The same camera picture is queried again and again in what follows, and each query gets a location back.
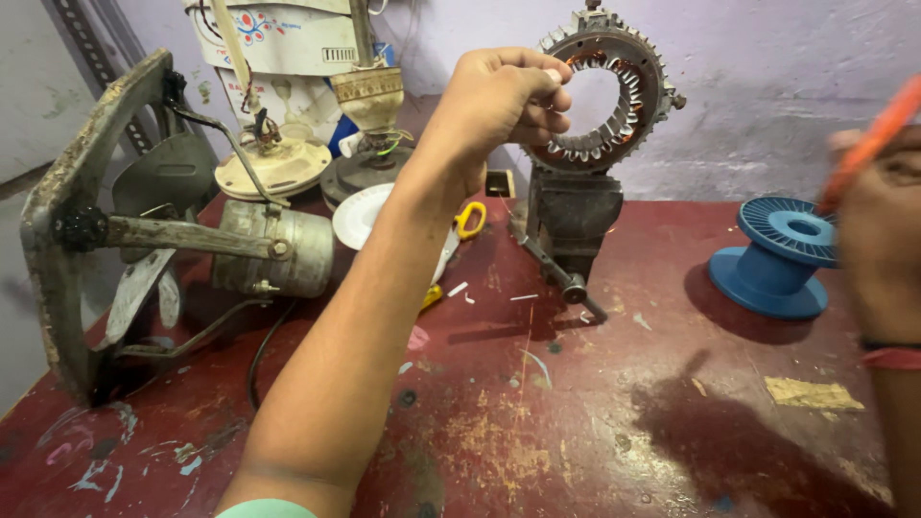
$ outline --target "white plastic disc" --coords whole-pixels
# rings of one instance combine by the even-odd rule
[[[361,250],[392,190],[393,183],[382,183],[345,198],[332,214],[332,230],[339,241],[353,250]]]

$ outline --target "paint-stained table surface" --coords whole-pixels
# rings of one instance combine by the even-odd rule
[[[461,294],[420,316],[353,516],[892,516],[840,272],[818,274],[820,318],[772,321],[705,273],[714,251],[747,243],[737,204],[629,202],[589,282],[611,320],[584,324],[508,236],[501,201],[486,203],[489,225],[442,278],[446,291],[468,282],[475,303]],[[327,213],[312,194],[299,206]],[[341,279],[353,255],[337,254]],[[182,256],[186,313],[141,333],[178,344],[240,300],[210,288],[209,266]],[[262,394],[326,300],[301,301],[279,328]],[[250,359],[287,304],[248,308],[152,380],[132,371],[129,394],[97,410],[44,376],[0,423],[0,515],[207,516],[252,419]],[[781,404],[766,380],[784,379],[838,383],[865,408]]]

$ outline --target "perforated metal strip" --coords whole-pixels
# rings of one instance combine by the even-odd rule
[[[52,0],[52,4],[61,20],[64,21],[67,32],[74,39],[80,55],[87,61],[99,87],[103,90],[108,88],[118,74],[102,49],[102,45],[99,44],[99,38],[93,32],[93,27],[89,24],[78,0]],[[137,115],[131,118],[124,131],[138,155],[145,154],[153,146]]]

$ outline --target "red wristband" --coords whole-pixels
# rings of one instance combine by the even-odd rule
[[[906,347],[886,347],[864,355],[863,363],[872,369],[921,371],[921,350]]]

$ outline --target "blue wire spool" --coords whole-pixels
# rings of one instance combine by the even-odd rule
[[[767,196],[742,204],[736,221],[748,247],[714,253],[710,279],[741,306],[782,320],[814,318],[828,306],[828,292],[812,274],[837,267],[835,216],[812,214],[814,204]]]

